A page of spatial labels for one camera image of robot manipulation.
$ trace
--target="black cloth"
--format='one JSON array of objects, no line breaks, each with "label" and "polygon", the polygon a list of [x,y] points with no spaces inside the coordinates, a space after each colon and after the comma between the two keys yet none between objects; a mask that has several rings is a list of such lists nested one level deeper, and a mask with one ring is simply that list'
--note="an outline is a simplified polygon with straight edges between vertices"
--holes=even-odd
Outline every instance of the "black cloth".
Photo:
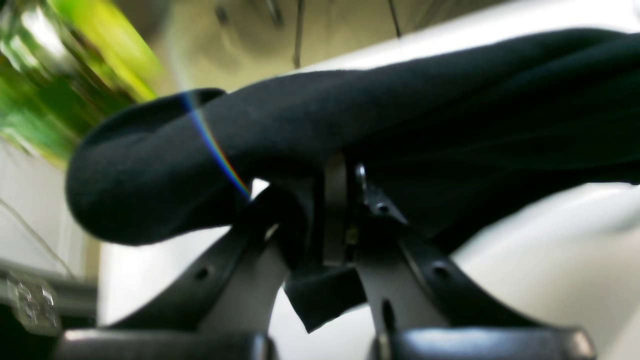
[{"label": "black cloth", "polygon": [[[189,95],[245,179],[313,179],[344,150],[448,252],[551,193],[640,180],[636,34],[556,31],[372,70]],[[142,244],[233,222],[237,191],[185,96],[124,111],[80,145],[67,199],[87,231]],[[313,202],[311,186],[296,189]],[[365,300],[352,271],[321,268],[317,251],[310,257],[314,265],[286,286],[308,330]]]}]

